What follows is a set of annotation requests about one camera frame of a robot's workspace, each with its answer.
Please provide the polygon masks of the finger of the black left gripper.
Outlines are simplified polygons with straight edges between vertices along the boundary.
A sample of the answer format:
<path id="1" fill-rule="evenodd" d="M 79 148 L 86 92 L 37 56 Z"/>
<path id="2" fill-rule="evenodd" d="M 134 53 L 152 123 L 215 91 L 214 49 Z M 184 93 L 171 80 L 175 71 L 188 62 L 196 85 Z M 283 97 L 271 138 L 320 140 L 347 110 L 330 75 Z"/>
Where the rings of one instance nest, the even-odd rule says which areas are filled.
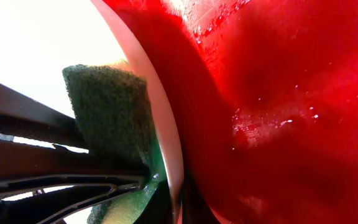
<path id="1" fill-rule="evenodd" d="M 0 134 L 87 148 L 76 121 L 0 84 Z"/>
<path id="2" fill-rule="evenodd" d="M 0 223 L 55 223 L 140 190 L 144 166 L 0 140 Z"/>

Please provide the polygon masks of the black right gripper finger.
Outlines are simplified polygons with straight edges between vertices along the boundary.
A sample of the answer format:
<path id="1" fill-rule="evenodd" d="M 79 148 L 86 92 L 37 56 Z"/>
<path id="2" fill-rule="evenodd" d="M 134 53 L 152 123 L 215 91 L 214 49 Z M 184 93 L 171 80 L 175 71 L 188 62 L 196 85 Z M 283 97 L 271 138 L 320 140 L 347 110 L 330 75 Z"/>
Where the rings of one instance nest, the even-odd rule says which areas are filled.
<path id="1" fill-rule="evenodd" d="M 168 182 L 160 182 L 146 208 L 134 224 L 172 224 L 173 209 Z"/>

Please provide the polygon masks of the green yellow sponge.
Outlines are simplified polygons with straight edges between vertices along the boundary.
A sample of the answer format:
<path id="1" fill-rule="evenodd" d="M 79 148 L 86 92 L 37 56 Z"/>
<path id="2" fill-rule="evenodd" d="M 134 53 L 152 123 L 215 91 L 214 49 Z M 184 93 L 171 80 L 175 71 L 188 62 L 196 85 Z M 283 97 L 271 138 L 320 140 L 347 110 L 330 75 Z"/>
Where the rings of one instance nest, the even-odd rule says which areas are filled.
<path id="1" fill-rule="evenodd" d="M 134 223 L 158 184 L 167 181 L 147 82 L 109 66 L 73 65 L 62 75 L 89 153 L 113 164 L 133 162 L 150 169 L 142 190 L 94 206 L 87 222 Z"/>

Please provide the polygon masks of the white plate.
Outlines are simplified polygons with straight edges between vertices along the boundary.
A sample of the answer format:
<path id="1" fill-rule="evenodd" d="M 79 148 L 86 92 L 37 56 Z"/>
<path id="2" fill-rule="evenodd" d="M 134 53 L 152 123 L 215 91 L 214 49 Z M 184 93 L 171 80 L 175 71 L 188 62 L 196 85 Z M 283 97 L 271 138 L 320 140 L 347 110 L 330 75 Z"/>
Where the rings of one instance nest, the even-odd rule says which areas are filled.
<path id="1" fill-rule="evenodd" d="M 125 22 L 103 1 L 0 0 L 0 82 L 20 93 L 72 115 L 62 69 L 121 60 L 147 80 L 173 221 L 181 223 L 184 171 L 175 118 L 156 70 Z"/>

